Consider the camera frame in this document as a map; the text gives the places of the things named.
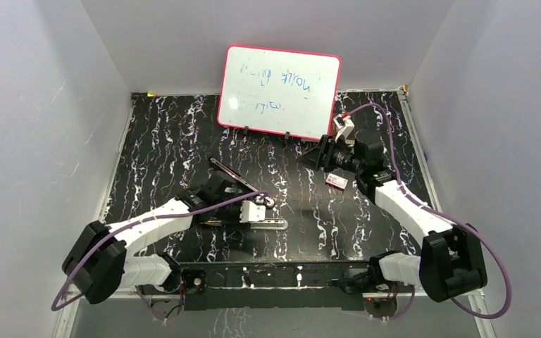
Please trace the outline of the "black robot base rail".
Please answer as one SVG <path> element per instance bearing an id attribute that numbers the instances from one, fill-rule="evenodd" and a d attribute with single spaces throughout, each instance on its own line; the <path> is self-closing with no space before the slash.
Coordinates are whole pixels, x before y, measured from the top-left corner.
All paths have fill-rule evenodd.
<path id="1" fill-rule="evenodd" d="M 392 303 L 411 287 L 366 278 L 363 261 L 183 263 L 187 311 L 217 308 L 341 308 L 362 311 L 376 299 Z"/>

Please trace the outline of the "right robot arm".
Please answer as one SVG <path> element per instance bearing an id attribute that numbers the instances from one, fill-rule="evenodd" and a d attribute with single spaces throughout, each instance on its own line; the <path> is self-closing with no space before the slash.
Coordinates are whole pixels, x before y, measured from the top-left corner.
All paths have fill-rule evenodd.
<path id="1" fill-rule="evenodd" d="M 487 271 L 479 239 L 471 230 L 447 222 L 412 202 L 412 193 L 397 182 L 387 168 L 380 142 L 353 146 L 343 137 L 321 137 L 314 148 L 303 153 L 300 163 L 329 173 L 337 168 L 354 174 L 358 190 L 375 206 L 389 213 L 421 245 L 420 256 L 388 251 L 369 260 L 365 273 L 337 282 L 364 290 L 372 286 L 387 291 L 395 282 L 422 287 L 436 302 L 480 289 L 487 284 Z"/>

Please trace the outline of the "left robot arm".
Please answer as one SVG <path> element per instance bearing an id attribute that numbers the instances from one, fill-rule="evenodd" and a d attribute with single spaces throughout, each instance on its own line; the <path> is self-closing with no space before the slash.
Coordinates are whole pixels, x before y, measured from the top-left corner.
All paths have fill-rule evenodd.
<path id="1" fill-rule="evenodd" d="M 107 300 L 120 288 L 150 285 L 165 293 L 183 286 L 183 269 L 166 253 L 140 256 L 150 244 L 223 217 L 237 223 L 265 218 L 267 192 L 246 192 L 225 173 L 215 173 L 203 184 L 193 185 L 163 205 L 129 220 L 85 226 L 65 258 L 66 280 L 52 309 L 63 308 L 63 293 L 74 285 L 90 304 Z"/>

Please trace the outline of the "red white staple box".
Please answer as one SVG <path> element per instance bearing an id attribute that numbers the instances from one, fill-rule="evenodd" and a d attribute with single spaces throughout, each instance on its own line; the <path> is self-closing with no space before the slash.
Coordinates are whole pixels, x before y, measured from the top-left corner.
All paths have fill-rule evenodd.
<path id="1" fill-rule="evenodd" d="M 325 184 L 334 189 L 344 191 L 347 188 L 348 179 L 333 173 L 328 173 L 325 179 Z"/>

